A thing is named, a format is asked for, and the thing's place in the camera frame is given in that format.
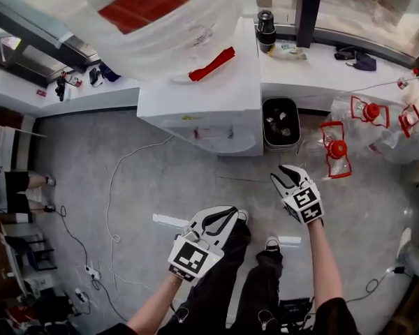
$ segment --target forearm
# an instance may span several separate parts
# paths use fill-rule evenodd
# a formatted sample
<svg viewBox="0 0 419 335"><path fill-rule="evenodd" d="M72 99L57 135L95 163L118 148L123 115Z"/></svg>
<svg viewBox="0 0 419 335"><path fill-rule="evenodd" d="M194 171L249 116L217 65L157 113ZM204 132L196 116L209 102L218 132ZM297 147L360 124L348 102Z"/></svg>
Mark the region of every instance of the forearm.
<svg viewBox="0 0 419 335"><path fill-rule="evenodd" d="M327 300L343 297L340 272L321 220L308 224L314 268L315 309Z"/></svg>
<svg viewBox="0 0 419 335"><path fill-rule="evenodd" d="M159 329L174 296L182 284L182 279L168 274L142 308L129 320L129 326L138 335L154 335Z"/></svg>

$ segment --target black chair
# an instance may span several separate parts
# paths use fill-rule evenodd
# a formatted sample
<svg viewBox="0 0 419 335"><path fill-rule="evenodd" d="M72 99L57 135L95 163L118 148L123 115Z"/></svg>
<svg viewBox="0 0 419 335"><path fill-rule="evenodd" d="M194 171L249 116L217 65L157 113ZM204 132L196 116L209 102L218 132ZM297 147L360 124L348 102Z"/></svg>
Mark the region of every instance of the black chair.
<svg viewBox="0 0 419 335"><path fill-rule="evenodd" d="M5 236L6 243L20 256L23 257L26 255L28 257L29 264L34 268L35 271L50 271L53 269L57 269L51 262L49 258L49 253L53 252L54 249L52 248L43 248L38 250L31 245L36 244L45 244L46 241L27 241L21 237L10 237Z"/></svg>

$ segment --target black cup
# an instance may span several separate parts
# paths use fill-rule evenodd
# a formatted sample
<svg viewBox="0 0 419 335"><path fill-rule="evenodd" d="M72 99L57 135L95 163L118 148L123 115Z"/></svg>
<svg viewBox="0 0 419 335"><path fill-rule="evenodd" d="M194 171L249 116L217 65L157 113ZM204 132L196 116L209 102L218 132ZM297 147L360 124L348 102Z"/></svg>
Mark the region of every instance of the black cup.
<svg viewBox="0 0 419 335"><path fill-rule="evenodd" d="M269 52L277 40L277 30L273 19L272 11L262 10L258 14L256 38L259 42L259 49L264 53Z"/></svg>

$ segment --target shoe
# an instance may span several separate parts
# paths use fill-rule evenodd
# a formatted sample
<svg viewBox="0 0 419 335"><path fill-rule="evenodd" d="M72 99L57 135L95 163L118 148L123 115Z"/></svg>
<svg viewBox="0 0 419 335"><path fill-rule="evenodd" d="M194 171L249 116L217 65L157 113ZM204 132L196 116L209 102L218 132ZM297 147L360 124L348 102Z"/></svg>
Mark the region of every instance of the shoe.
<svg viewBox="0 0 419 335"><path fill-rule="evenodd" d="M249 212L244 209L240 209L237 211L239 216L237 217L238 220L244 221L246 225L249 223Z"/></svg>
<svg viewBox="0 0 419 335"><path fill-rule="evenodd" d="M56 206L54 206L53 204L49 204L48 206L43 207L43 211L50 214L51 212L56 211Z"/></svg>
<svg viewBox="0 0 419 335"><path fill-rule="evenodd" d="M56 179L54 177L46 176L45 180L47 180L48 186L56 186Z"/></svg>
<svg viewBox="0 0 419 335"><path fill-rule="evenodd" d="M264 250L270 251L270 252L281 252L281 249L279 248L278 237L275 237L275 236L268 237L267 241L265 242Z"/></svg>

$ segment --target black trash bin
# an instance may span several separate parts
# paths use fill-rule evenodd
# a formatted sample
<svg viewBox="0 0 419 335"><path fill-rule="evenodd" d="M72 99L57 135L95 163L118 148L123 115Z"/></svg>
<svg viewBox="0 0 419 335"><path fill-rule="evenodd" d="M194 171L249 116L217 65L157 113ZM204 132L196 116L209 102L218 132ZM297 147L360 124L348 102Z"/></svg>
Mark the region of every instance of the black trash bin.
<svg viewBox="0 0 419 335"><path fill-rule="evenodd" d="M287 150L301 138L300 116L293 100L269 98L263 102L265 147L269 150Z"/></svg>

